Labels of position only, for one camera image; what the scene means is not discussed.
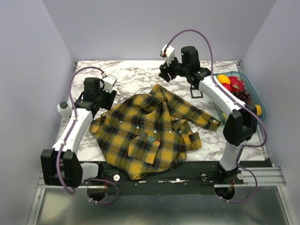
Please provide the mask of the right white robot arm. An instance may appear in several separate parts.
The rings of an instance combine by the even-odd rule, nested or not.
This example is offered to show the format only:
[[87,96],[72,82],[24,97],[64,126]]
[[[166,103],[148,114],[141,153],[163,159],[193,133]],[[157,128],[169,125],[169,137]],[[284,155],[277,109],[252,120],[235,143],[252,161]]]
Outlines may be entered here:
[[227,183],[237,173],[241,147],[248,143],[257,130],[256,107],[236,98],[208,68],[201,67],[194,46],[181,49],[182,61],[178,61],[175,49],[168,45],[161,49],[160,55],[165,59],[165,63],[159,67],[160,77],[167,82],[178,75],[185,77],[191,86],[208,96],[227,116],[223,129],[225,151],[215,173],[218,182]]

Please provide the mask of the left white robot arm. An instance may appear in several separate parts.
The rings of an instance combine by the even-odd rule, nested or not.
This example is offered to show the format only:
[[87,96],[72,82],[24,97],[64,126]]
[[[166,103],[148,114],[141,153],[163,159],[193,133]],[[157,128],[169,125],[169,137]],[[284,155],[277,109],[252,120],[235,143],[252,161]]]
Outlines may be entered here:
[[75,101],[68,124],[59,140],[50,150],[41,153],[41,165],[46,185],[71,188],[89,180],[93,185],[103,182],[104,174],[98,163],[80,163],[77,158],[80,142],[99,109],[110,110],[117,92],[117,79],[108,75],[102,79],[85,78],[84,89]]

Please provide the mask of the yellow plaid flannel shirt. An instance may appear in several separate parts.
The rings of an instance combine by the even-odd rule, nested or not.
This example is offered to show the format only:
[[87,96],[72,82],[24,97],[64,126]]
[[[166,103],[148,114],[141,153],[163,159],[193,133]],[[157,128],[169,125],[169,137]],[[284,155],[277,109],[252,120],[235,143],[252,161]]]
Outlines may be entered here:
[[[140,180],[150,173],[176,167],[187,152],[201,148],[200,136],[190,124],[215,131],[220,121],[156,84],[148,94],[135,94],[92,121],[106,163]],[[149,142],[148,136],[155,137]]]

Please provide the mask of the blue green round brooch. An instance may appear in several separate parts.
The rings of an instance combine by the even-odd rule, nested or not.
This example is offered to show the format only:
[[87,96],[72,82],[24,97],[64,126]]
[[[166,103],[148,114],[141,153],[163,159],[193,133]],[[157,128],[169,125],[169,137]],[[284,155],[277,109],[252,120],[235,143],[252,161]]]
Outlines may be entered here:
[[149,142],[155,142],[155,137],[153,137],[153,136],[148,136],[148,141]]

